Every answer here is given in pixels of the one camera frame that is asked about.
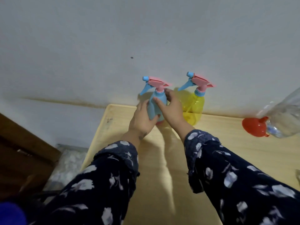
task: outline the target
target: floral print sleeve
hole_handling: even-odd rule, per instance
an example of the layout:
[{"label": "floral print sleeve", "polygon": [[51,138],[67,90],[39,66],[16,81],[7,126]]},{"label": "floral print sleeve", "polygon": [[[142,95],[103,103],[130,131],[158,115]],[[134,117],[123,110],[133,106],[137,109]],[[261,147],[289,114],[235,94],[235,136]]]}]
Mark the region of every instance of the floral print sleeve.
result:
[{"label": "floral print sleeve", "polygon": [[185,139],[189,184],[205,191],[223,224],[298,224],[300,192],[276,181],[224,147],[218,138],[191,131]]},{"label": "floral print sleeve", "polygon": [[103,148],[34,224],[122,224],[136,188],[137,160],[135,147],[127,141]]}]

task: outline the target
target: person's left hand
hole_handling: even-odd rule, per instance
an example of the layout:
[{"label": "person's left hand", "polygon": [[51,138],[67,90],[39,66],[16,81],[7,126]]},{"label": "person's left hand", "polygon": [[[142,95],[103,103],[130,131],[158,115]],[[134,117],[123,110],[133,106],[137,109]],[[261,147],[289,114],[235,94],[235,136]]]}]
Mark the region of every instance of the person's left hand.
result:
[{"label": "person's left hand", "polygon": [[152,120],[149,120],[147,113],[147,103],[149,100],[139,103],[134,112],[133,118],[129,124],[129,130],[137,130],[140,132],[139,139],[143,139],[155,126],[159,117],[156,115]]}]

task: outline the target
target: transparent yellow plastic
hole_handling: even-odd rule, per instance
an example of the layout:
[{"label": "transparent yellow plastic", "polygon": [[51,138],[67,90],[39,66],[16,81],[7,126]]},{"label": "transparent yellow plastic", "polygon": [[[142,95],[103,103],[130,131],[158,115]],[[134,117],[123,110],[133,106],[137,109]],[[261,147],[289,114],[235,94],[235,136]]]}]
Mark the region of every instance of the transparent yellow plastic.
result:
[{"label": "transparent yellow plastic", "polygon": [[194,93],[188,97],[186,102],[183,102],[183,117],[189,124],[195,125],[200,120],[204,102],[204,96],[199,97]]}]

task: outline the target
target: person's right hand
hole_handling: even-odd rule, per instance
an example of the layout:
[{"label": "person's right hand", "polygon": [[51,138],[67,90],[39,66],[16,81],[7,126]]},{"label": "person's right hand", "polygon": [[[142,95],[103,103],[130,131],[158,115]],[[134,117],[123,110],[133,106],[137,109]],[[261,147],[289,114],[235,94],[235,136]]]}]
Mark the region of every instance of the person's right hand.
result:
[{"label": "person's right hand", "polygon": [[182,105],[173,90],[165,88],[165,94],[167,96],[167,100],[170,102],[168,106],[156,97],[154,97],[153,100],[163,113],[165,120],[173,129],[176,129],[178,125],[185,122],[182,113]]}]

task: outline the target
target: spray bottle nozzle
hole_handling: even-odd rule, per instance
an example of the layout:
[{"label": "spray bottle nozzle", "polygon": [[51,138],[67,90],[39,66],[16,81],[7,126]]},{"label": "spray bottle nozzle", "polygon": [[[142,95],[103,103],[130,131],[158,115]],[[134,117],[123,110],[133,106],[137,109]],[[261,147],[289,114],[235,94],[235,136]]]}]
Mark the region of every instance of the spray bottle nozzle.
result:
[{"label": "spray bottle nozzle", "polygon": [[171,86],[171,84],[152,76],[143,76],[143,81],[146,82],[146,85],[140,95],[145,94],[151,88],[156,88],[158,92],[163,92],[165,87]]},{"label": "spray bottle nozzle", "polygon": [[187,72],[187,76],[189,77],[189,80],[180,88],[178,88],[178,91],[184,90],[191,86],[198,86],[197,90],[199,92],[205,92],[206,88],[215,87],[215,85],[212,85],[207,79],[196,75],[193,72]]}]

